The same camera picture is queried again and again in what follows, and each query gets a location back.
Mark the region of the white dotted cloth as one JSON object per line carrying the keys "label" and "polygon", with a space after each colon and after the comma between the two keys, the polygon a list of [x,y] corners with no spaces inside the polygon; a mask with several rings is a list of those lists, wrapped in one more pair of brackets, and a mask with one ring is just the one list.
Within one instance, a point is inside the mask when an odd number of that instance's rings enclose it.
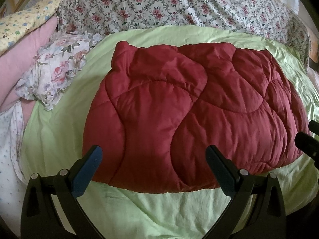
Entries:
{"label": "white dotted cloth", "polygon": [[20,236],[21,213],[26,185],[20,157],[24,120],[21,103],[1,113],[1,217]]}

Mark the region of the red quilted puffer jacket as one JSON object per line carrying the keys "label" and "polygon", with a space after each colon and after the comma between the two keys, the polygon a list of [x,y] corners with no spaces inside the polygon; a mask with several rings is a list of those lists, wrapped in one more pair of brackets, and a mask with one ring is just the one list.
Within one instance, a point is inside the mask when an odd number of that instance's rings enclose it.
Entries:
{"label": "red quilted puffer jacket", "polygon": [[96,182],[190,192],[218,187],[208,146],[258,175],[294,162],[295,135],[307,130],[302,100],[267,50],[121,41],[91,103],[83,151],[102,149]]}

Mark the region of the yellow patterned pillow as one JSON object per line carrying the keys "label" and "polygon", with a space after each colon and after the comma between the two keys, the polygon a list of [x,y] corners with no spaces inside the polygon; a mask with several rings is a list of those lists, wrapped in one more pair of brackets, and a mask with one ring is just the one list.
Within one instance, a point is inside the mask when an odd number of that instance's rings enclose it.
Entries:
{"label": "yellow patterned pillow", "polygon": [[1,55],[26,34],[48,21],[57,11],[61,0],[42,0],[31,8],[1,18]]}

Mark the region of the rose floral quilt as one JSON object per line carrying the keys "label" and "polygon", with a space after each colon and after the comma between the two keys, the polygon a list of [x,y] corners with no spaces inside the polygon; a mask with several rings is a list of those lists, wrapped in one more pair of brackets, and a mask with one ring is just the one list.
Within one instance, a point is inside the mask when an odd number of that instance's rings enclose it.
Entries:
{"label": "rose floral quilt", "polygon": [[303,22],[275,0],[61,0],[58,29],[107,36],[163,25],[197,25],[243,32],[296,49],[309,63]]}

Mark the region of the light green bed sheet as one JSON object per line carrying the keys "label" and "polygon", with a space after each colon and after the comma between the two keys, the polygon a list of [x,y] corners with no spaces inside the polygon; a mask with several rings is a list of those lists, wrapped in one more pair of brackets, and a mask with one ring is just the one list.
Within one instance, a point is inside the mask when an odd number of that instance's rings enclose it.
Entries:
{"label": "light green bed sheet", "polygon": [[[266,49],[294,84],[308,118],[318,120],[318,92],[298,52],[290,47],[259,36],[193,25],[119,32],[107,36],[88,53],[86,66],[52,110],[46,111],[41,103],[34,106],[22,143],[26,178],[33,173],[55,175],[81,157],[87,113],[111,68],[115,46],[122,40],[137,47],[228,42],[238,48]],[[202,238],[229,198],[221,189],[142,194],[91,182],[78,201],[105,238]]]}

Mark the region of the large-rose floral pillowcase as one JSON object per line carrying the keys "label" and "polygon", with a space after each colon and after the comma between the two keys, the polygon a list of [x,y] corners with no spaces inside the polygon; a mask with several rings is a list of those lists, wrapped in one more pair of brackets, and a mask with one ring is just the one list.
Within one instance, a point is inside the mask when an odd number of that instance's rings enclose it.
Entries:
{"label": "large-rose floral pillowcase", "polygon": [[86,64],[86,56],[103,37],[96,33],[57,32],[41,47],[35,62],[17,82],[16,94],[39,100],[47,111],[58,104],[74,77]]}

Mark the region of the pink pillow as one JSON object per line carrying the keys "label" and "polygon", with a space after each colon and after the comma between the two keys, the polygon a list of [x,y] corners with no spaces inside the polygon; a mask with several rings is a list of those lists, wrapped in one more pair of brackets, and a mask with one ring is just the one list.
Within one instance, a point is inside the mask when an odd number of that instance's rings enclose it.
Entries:
{"label": "pink pillow", "polygon": [[35,62],[35,55],[40,47],[47,44],[57,27],[57,17],[52,16],[41,27],[25,35],[12,48],[1,55],[1,111],[6,111],[15,104],[19,97],[15,85],[22,74]]}

